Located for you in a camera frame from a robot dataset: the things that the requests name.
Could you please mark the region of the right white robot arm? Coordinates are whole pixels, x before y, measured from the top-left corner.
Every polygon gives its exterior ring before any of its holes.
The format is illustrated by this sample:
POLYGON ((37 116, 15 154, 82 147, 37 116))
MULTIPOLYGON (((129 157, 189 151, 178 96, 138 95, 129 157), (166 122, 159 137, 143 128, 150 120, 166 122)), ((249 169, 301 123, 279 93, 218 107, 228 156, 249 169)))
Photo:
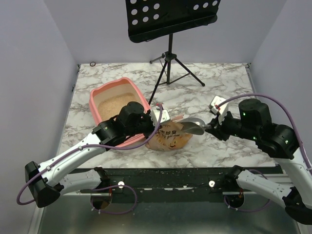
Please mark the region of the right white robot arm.
POLYGON ((209 185, 223 191, 241 188, 255 192, 280 205, 298 223, 311 225, 312 165, 296 128, 273 123, 268 105, 258 99, 245 99, 239 103, 239 119, 232 116, 227 103, 219 96, 213 98, 209 109, 216 118, 205 127, 205 131, 223 141, 230 136, 254 141, 258 149, 281 166, 292 186, 254 175, 237 165, 220 181, 209 185))

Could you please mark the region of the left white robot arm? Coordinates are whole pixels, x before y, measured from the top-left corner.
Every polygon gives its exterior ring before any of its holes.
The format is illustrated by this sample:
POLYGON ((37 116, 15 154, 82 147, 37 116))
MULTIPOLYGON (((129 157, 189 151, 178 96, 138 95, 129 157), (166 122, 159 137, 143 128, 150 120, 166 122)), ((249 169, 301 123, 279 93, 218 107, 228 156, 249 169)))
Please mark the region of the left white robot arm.
POLYGON ((74 174, 78 166, 110 149, 132 150, 132 146, 121 147, 130 137, 143 134, 150 140, 161 124, 162 109, 144 111, 135 101, 122 107, 119 114, 101 122, 81 142, 66 152, 40 164, 30 161, 25 165, 26 184, 33 202, 43 208, 54 203, 66 193, 79 190, 98 190, 103 183, 100 168, 74 174))

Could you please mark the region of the pink litter box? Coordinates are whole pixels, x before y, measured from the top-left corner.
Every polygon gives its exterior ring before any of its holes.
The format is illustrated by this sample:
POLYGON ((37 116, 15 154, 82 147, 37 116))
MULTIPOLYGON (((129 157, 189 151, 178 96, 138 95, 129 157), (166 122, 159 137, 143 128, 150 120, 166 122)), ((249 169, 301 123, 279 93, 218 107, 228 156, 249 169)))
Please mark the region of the pink litter box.
POLYGON ((96 124, 92 134, 99 138, 100 145, 130 147, 148 138, 136 133, 136 125, 143 114, 150 115, 150 105, 129 78, 92 90, 89 107, 96 124))

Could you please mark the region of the metal litter scoop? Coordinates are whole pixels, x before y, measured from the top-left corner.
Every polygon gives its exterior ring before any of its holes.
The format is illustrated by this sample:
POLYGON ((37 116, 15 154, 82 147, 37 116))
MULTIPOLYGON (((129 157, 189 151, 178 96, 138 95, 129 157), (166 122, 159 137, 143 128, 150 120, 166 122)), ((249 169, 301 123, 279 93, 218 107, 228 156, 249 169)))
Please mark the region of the metal litter scoop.
POLYGON ((189 133, 193 135, 203 135, 205 130, 210 129, 210 124, 206 124, 203 120, 197 117, 188 117, 186 119, 181 120, 182 129, 181 131, 184 133, 189 133))

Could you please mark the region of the orange cat litter bag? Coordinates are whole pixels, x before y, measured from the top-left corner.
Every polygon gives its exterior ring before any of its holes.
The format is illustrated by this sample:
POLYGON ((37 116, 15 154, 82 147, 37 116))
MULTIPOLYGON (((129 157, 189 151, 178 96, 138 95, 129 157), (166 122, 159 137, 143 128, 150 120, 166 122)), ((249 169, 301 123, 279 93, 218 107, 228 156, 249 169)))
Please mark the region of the orange cat litter bag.
POLYGON ((156 134, 145 146, 155 151, 171 151, 183 148, 193 137, 192 134, 182 132, 183 115, 174 117, 160 126, 156 134))

